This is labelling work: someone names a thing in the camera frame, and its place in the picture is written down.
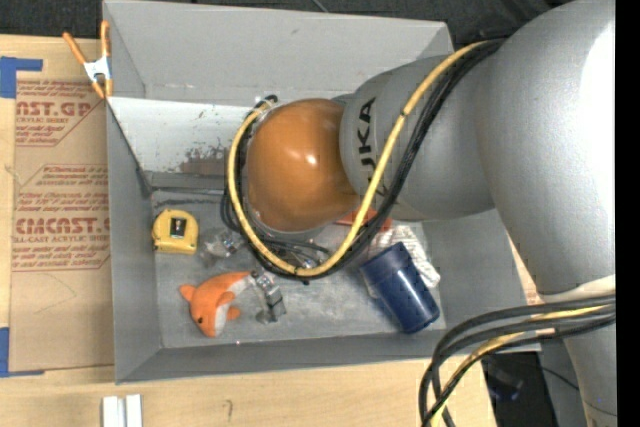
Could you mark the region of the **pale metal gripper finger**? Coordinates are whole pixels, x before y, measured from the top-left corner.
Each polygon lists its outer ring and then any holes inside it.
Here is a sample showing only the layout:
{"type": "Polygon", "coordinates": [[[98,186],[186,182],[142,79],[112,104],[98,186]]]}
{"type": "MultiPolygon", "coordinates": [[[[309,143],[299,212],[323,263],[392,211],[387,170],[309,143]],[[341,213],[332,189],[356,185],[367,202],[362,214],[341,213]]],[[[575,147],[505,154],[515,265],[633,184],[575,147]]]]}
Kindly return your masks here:
{"type": "Polygon", "coordinates": [[[287,313],[287,309],[275,276],[270,272],[257,269],[252,270],[250,276],[261,301],[261,310],[256,314],[256,319],[262,324],[278,322],[287,313]]]}
{"type": "Polygon", "coordinates": [[[200,235],[199,259],[206,268],[213,267],[235,255],[242,246],[235,232],[226,228],[210,229],[200,235]]]}

